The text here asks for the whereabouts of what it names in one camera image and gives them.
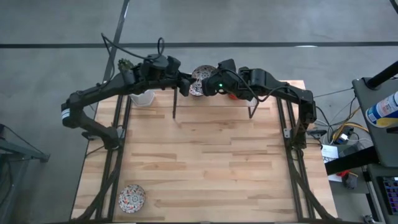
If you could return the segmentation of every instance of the blue and white can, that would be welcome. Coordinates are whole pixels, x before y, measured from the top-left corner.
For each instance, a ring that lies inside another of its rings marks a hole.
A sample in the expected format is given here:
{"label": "blue and white can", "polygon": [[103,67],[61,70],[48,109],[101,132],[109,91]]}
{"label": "blue and white can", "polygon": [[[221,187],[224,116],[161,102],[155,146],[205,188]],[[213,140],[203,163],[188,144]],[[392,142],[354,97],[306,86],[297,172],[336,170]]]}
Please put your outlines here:
{"label": "blue and white can", "polygon": [[398,91],[367,109],[366,119],[378,128],[398,123]]}

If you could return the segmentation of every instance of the gray floor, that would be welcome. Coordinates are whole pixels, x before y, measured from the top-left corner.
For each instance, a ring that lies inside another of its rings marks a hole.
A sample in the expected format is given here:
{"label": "gray floor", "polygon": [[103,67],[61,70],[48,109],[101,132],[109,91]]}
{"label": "gray floor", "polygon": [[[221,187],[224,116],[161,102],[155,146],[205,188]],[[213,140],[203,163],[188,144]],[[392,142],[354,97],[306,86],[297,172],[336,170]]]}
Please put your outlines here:
{"label": "gray floor", "polygon": [[[0,44],[100,43],[100,32],[113,36],[122,3],[2,0]],[[167,42],[397,41],[397,21],[388,0],[132,0],[121,42],[155,42],[159,36]],[[166,49],[165,54],[178,58],[184,72],[233,58],[237,66],[263,68],[280,80],[304,80],[320,95],[373,76],[397,60],[398,47]],[[80,130],[62,126],[60,105],[71,92],[100,82],[106,61],[105,49],[0,49],[0,123],[51,153],[46,164],[30,163],[13,223],[68,220],[87,141]],[[317,105],[331,119],[352,98],[346,91],[318,98]],[[335,121],[347,114],[344,110]],[[355,121],[363,122],[360,116]],[[369,213],[363,195],[333,190],[333,196],[340,218],[356,221]]]}

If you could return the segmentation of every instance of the wood plank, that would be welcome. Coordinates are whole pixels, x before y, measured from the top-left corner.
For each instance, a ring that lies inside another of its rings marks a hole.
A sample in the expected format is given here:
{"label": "wood plank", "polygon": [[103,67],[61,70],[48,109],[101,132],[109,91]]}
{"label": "wood plank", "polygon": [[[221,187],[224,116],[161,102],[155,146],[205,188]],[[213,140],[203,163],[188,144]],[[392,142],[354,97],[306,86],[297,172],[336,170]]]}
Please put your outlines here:
{"label": "wood plank", "polygon": [[[300,80],[291,84],[304,88]],[[179,95],[172,119],[172,97],[173,91],[156,91],[151,107],[130,111],[118,192],[138,184],[147,200],[133,214],[116,203],[113,221],[296,221],[275,98],[249,119],[247,101]],[[96,120],[110,125],[115,105],[116,98],[102,101]],[[91,142],[88,151],[99,146],[101,141]],[[72,218],[84,212],[99,190],[105,155],[99,150],[86,159]],[[335,216],[319,147],[308,145],[304,159],[311,190]]]}

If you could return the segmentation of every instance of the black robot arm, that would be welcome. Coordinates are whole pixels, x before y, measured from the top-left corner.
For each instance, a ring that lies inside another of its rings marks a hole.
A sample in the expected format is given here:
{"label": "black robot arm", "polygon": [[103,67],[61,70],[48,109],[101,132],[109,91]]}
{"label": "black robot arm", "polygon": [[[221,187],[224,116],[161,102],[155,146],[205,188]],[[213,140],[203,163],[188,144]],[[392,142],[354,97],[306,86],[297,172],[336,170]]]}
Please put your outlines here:
{"label": "black robot arm", "polygon": [[241,100],[251,101],[255,98],[257,102],[265,101],[268,96],[275,96],[298,104],[298,121],[296,128],[290,133],[291,143],[294,147],[306,148],[305,134],[308,125],[317,120],[312,92],[280,82],[263,69],[243,67],[238,73],[235,71],[233,59],[220,62],[212,76],[202,80],[203,94],[213,96],[217,93],[232,93]]}
{"label": "black robot arm", "polygon": [[179,88],[188,96],[189,86],[195,81],[189,74],[179,72],[180,62],[173,57],[144,60],[134,66],[128,60],[119,61],[120,73],[112,80],[83,91],[72,93],[61,105],[62,124],[69,128],[83,128],[92,136],[100,137],[105,149],[117,149],[121,143],[114,127],[105,127],[87,117],[83,108],[114,95],[141,94],[150,89]]}

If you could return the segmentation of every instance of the patterned bowl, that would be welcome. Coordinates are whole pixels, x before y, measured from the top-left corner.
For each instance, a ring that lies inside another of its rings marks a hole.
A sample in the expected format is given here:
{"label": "patterned bowl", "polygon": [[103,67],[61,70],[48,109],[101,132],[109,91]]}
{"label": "patterned bowl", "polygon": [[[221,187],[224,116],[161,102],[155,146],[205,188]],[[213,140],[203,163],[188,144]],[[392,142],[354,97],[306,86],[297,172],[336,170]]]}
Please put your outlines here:
{"label": "patterned bowl", "polygon": [[119,206],[126,213],[138,212],[145,203],[145,191],[141,186],[128,185],[120,192]]}
{"label": "patterned bowl", "polygon": [[216,70],[216,68],[211,65],[202,65],[197,67],[192,72],[192,78],[196,78],[197,80],[190,86],[189,93],[194,96],[202,96],[203,90],[201,89],[201,81],[210,77],[214,70]]}

